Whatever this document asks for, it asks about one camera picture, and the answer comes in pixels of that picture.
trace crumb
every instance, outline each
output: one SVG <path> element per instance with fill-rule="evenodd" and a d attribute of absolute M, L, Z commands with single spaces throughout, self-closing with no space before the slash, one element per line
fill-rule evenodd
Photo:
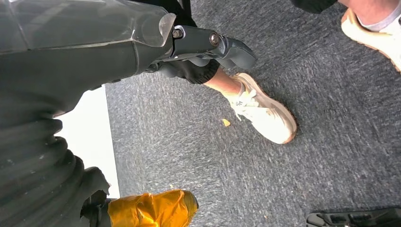
<path fill-rule="evenodd" d="M 225 118 L 223 118 L 223 124 L 224 124 L 224 126 L 226 126 L 226 127 L 228 127 L 228 126 L 231 125 L 231 123 L 230 123 L 227 119 L 225 119 Z"/>

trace screw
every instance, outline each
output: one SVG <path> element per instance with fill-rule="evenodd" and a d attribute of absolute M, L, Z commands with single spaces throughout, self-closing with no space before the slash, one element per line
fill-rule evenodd
<path fill-rule="evenodd" d="M 173 38 L 179 39 L 179 38 L 182 38 L 182 36 L 183 36 L 183 33 L 181 32 L 181 30 L 176 29 L 173 31 Z"/>
<path fill-rule="evenodd" d="M 210 35 L 210 43 L 213 46 L 217 46 L 219 44 L 219 42 L 220 42 L 220 37 L 216 33 L 212 33 Z"/>

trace orange tape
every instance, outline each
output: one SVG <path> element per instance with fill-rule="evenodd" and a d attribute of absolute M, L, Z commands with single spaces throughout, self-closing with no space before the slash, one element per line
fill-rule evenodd
<path fill-rule="evenodd" d="M 187 227 L 197 210 L 191 192 L 175 190 L 114 200 L 108 213 L 112 227 Z"/>

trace foot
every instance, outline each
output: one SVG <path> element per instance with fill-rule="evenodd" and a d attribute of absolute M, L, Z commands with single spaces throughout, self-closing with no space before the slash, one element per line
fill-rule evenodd
<path fill-rule="evenodd" d="M 392 60 L 397 71 L 401 70 L 401 25 L 396 20 L 380 32 L 371 32 L 362 27 L 357 16 L 348 9 L 341 20 L 342 31 L 352 40 L 380 51 Z"/>
<path fill-rule="evenodd" d="M 237 117 L 246 117 L 255 129 L 267 139 L 285 144 L 296 133 L 296 122 L 290 111 L 281 103 L 267 96 L 246 73 L 233 77 L 244 85 L 237 96 L 227 97 Z"/>

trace white sock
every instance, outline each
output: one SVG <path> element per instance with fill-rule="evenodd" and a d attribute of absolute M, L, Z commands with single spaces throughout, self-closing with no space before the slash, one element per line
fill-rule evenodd
<path fill-rule="evenodd" d="M 364 25 L 358 18 L 359 23 L 366 29 L 372 31 L 372 32 L 381 32 L 382 30 L 386 29 L 389 25 L 391 24 L 396 24 L 400 26 L 399 19 L 401 17 L 401 0 L 398 3 L 398 6 L 395 8 L 395 10 L 384 20 L 372 24 L 372 25 Z"/>

